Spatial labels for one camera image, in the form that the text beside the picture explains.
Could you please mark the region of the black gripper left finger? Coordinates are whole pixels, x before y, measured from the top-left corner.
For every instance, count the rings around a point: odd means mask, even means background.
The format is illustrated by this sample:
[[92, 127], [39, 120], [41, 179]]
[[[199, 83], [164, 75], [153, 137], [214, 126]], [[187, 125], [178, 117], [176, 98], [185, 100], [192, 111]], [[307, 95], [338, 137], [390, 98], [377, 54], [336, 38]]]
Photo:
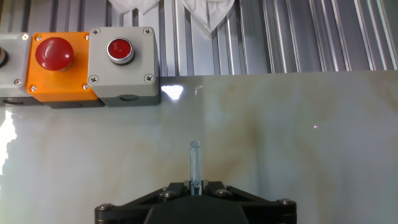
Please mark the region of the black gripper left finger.
[[144, 223], [153, 208], [188, 196], [188, 190], [189, 182], [172, 182], [124, 205], [101, 204], [95, 208], [95, 224]]

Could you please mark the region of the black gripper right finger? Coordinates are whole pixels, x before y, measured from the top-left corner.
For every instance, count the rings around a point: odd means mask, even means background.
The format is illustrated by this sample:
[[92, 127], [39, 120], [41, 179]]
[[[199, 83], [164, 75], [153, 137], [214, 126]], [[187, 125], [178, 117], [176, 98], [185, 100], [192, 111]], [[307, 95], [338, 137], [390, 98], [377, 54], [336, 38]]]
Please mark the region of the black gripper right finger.
[[248, 223], [296, 224], [297, 204], [282, 198], [266, 200], [235, 187], [224, 185], [221, 181], [203, 181], [203, 195], [224, 202], [231, 202], [242, 209]]

